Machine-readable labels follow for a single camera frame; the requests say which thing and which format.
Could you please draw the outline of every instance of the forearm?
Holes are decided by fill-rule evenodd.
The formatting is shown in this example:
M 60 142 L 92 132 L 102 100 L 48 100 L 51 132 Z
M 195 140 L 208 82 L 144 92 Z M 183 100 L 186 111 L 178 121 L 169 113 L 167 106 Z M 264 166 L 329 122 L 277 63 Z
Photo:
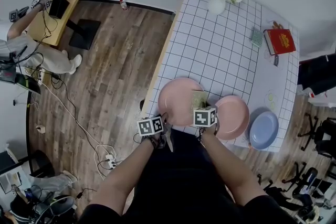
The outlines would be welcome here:
M 137 184 L 154 147 L 144 140 L 121 164 L 113 169 L 100 185 L 91 204 L 101 204 L 122 214 L 128 194 Z
M 12 38 L 16 38 L 22 34 L 22 32 L 29 26 L 29 24 L 33 21 L 38 12 L 41 11 L 41 5 L 37 5 L 33 8 L 27 15 L 20 18 L 18 21 L 12 24 L 8 33 L 7 40 Z
M 204 133 L 202 142 L 237 203 L 245 205 L 252 198 L 266 194 L 246 164 L 228 150 L 215 135 Z

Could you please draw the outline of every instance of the white shoe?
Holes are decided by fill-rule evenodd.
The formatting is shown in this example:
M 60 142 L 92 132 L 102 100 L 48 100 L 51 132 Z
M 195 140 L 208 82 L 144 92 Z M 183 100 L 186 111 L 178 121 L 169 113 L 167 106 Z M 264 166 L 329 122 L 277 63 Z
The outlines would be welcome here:
M 72 75 L 73 73 L 76 72 L 77 67 L 79 67 L 80 64 L 82 63 L 82 56 L 78 54 L 76 55 L 76 57 L 73 58 L 73 60 L 70 60 L 70 62 L 72 62 L 74 65 L 74 69 L 69 72 L 69 74 Z
M 63 174 L 65 174 L 67 177 L 70 178 L 71 183 L 75 183 L 78 181 L 77 177 L 74 176 L 72 173 L 70 173 L 69 171 L 63 170 Z
M 66 50 L 63 50 L 62 53 L 68 58 L 68 52 Z

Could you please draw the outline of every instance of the plate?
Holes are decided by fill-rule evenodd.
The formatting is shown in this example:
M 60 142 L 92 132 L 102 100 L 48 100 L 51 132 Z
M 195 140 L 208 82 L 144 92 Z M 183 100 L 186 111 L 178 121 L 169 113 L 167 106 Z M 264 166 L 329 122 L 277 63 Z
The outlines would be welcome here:
M 191 110 L 193 90 L 203 91 L 201 85 L 189 78 L 178 78 L 168 82 L 161 90 L 157 105 L 163 115 L 168 113 L 168 122 L 176 126 L 193 124 Z
M 219 139 L 232 140 L 244 133 L 250 113 L 240 97 L 229 95 L 219 99 L 215 105 L 218 107 L 219 130 L 216 136 Z
M 254 120 L 250 129 L 250 143 L 257 150 L 269 147 L 279 131 L 279 121 L 277 116 L 266 111 Z

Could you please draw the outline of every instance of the pink bowl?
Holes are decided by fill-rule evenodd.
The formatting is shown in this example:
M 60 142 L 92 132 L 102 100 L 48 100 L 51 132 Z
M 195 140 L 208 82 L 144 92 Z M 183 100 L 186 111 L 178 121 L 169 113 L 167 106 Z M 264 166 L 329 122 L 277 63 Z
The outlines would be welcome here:
M 245 132 L 250 113 L 241 98 L 229 95 L 219 99 L 215 105 L 218 107 L 219 130 L 216 136 L 219 139 L 232 140 Z
M 201 85 L 189 78 L 178 78 L 168 82 L 161 90 L 157 105 L 163 115 L 168 113 L 168 122 L 176 126 L 193 124 L 191 103 L 193 90 L 203 91 Z

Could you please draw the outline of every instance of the white vase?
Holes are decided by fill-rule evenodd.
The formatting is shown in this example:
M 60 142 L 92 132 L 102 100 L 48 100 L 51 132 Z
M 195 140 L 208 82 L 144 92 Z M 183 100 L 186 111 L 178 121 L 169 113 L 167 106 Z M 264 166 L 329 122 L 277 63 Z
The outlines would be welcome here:
M 225 0 L 210 0 L 208 10 L 213 14 L 219 15 L 225 10 L 225 5 Z

